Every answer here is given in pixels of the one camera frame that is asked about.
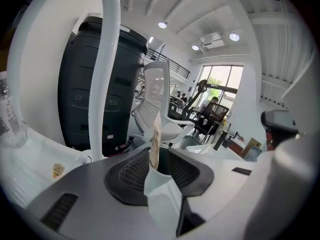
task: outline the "white paper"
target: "white paper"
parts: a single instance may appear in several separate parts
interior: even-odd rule
[[[152,142],[152,147],[149,153],[150,163],[152,167],[156,170],[158,169],[158,165],[159,165],[160,140],[161,140],[161,117],[160,117],[160,112],[158,112],[153,122],[153,142]]]

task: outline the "office chair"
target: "office chair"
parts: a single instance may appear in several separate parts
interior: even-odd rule
[[[194,120],[194,119],[189,119],[189,120],[195,124],[194,126],[195,131],[193,135],[196,133],[196,131],[199,131],[201,134],[205,135],[203,140],[199,143],[200,145],[205,143],[208,136],[216,134],[219,126],[222,125],[224,117],[228,112],[229,112],[228,107],[223,106],[221,104],[213,103],[213,102],[210,102],[208,106],[205,108],[205,110],[202,112],[199,112],[193,109],[191,109],[188,112],[188,116],[187,116],[188,119],[192,113],[197,113],[196,117],[199,118],[199,120]],[[207,119],[207,123],[206,125],[203,125],[203,122],[205,119]]]
[[[173,120],[168,117],[170,98],[169,62],[155,61],[144,67],[145,91],[141,103],[131,112],[143,135],[133,134],[146,144],[151,144],[153,123],[158,112],[161,118],[161,143],[175,144],[182,140],[195,126],[191,121]]]

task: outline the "black mesh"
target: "black mesh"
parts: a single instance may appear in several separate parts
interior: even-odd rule
[[[179,189],[188,186],[199,177],[200,171],[197,167],[171,152],[168,155],[169,171]]]
[[[148,172],[149,156],[147,153],[123,167],[119,173],[119,177],[127,187],[143,193]]]
[[[149,148],[112,166],[105,175],[104,184],[116,199],[132,206],[147,206],[144,195],[149,173]]]

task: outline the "water bottle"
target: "water bottle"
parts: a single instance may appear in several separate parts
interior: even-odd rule
[[[7,72],[0,72],[0,142],[11,148],[20,148],[27,141],[27,128],[20,123],[14,107],[13,97],[7,84]]]

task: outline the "black chair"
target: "black chair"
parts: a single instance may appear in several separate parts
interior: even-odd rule
[[[223,123],[224,117],[228,112],[228,107],[213,102],[210,102],[208,106],[205,108],[205,110],[202,112],[191,109],[188,112],[187,118],[195,124],[195,131],[192,137],[195,135],[196,131],[198,131],[199,133],[205,135],[205,137],[199,144],[201,145],[205,143],[208,136],[216,134],[219,126]],[[196,116],[194,118],[198,118],[198,120],[189,118],[190,115],[194,113],[196,113]]]

